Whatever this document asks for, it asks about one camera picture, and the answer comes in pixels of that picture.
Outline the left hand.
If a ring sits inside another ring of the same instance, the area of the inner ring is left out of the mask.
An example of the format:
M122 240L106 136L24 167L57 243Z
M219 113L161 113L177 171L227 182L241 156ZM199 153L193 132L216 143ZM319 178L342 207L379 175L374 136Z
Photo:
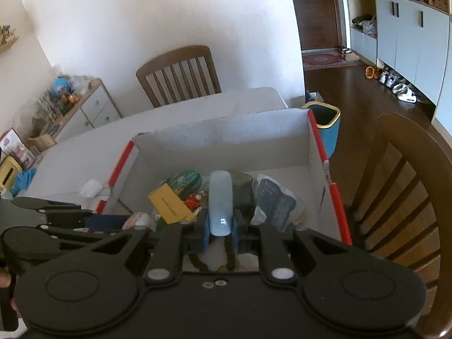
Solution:
M8 288L11 285L11 283L12 283L12 277L5 269L1 268L0 269L0 286L1 286L1 288ZM18 312L18 308L17 308L14 298L11 299L11 307L17 314L20 314Z

